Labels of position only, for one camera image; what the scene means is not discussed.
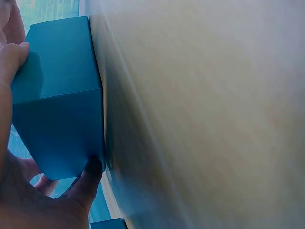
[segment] finger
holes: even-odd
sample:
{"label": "finger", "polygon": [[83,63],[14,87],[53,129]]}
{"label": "finger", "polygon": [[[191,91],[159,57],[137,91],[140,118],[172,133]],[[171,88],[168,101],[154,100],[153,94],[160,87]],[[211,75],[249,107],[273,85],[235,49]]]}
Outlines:
{"label": "finger", "polygon": [[3,31],[9,22],[11,4],[7,0],[0,0],[0,48],[7,43],[6,35]]}
{"label": "finger", "polygon": [[102,163],[99,159],[90,159],[79,180],[71,187],[68,197],[80,203],[89,212],[96,197],[102,177]]}
{"label": "finger", "polygon": [[7,43],[20,44],[25,40],[24,25],[22,22],[20,11],[14,0],[11,1],[10,18],[6,26],[3,28]]}
{"label": "finger", "polygon": [[12,95],[10,85],[30,50],[29,44],[8,44],[0,49],[0,161],[6,152],[12,120]]}
{"label": "finger", "polygon": [[42,194],[48,196],[54,191],[57,184],[58,180],[50,181],[45,175],[42,175],[34,187],[37,188],[37,190],[40,191]]}
{"label": "finger", "polygon": [[75,185],[75,183],[80,179],[81,177],[77,177],[73,183],[70,185],[70,187],[60,196],[60,197],[67,197],[68,194],[70,193],[72,187]]}
{"label": "finger", "polygon": [[2,30],[9,21],[11,4],[7,0],[0,0],[0,29]]}
{"label": "finger", "polygon": [[42,173],[42,171],[40,170],[34,159],[21,159],[21,158],[17,158],[17,159],[21,164],[24,178],[27,181],[30,182],[34,178],[34,176]]}
{"label": "finger", "polygon": [[0,49],[0,83],[11,85],[16,72],[23,66],[30,51],[28,42],[7,44]]}

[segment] beige wall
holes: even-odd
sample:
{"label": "beige wall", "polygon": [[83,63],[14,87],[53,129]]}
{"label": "beige wall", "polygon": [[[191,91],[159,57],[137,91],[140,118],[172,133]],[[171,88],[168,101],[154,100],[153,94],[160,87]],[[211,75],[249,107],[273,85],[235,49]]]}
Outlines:
{"label": "beige wall", "polygon": [[129,228],[304,227],[304,1],[91,0],[87,12]]}

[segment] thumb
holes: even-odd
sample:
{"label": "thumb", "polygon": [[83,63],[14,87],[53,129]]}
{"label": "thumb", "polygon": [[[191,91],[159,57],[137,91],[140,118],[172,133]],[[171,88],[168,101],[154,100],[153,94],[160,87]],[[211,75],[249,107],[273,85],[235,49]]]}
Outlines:
{"label": "thumb", "polygon": [[13,82],[16,72],[25,63],[30,51],[28,42],[7,44],[0,49],[0,83],[9,86]]}
{"label": "thumb", "polygon": [[102,163],[99,159],[93,158],[88,161],[81,177],[74,182],[67,190],[66,195],[89,212],[95,199],[98,185],[102,177]]}

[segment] box face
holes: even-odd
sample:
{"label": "box face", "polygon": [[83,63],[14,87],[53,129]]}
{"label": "box face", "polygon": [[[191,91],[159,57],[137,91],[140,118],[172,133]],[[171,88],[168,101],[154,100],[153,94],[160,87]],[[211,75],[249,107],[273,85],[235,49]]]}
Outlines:
{"label": "box face", "polygon": [[123,219],[111,219],[90,224],[92,229],[127,229]]}
{"label": "box face", "polygon": [[14,104],[13,124],[50,180],[77,177],[88,160],[104,161],[102,90]]}
{"label": "box face", "polygon": [[87,17],[32,25],[30,54],[12,84],[14,103],[101,88]]}

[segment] skin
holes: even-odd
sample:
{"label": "skin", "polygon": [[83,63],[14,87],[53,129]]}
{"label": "skin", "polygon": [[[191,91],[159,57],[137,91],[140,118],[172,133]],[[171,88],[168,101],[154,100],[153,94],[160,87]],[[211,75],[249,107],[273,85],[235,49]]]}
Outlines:
{"label": "skin", "polygon": [[88,214],[102,177],[102,163],[90,159],[82,175],[59,198],[48,195],[57,181],[44,175],[33,159],[15,157],[8,149],[12,121],[11,83],[24,64],[30,45],[14,0],[0,0],[0,228],[85,229]]}

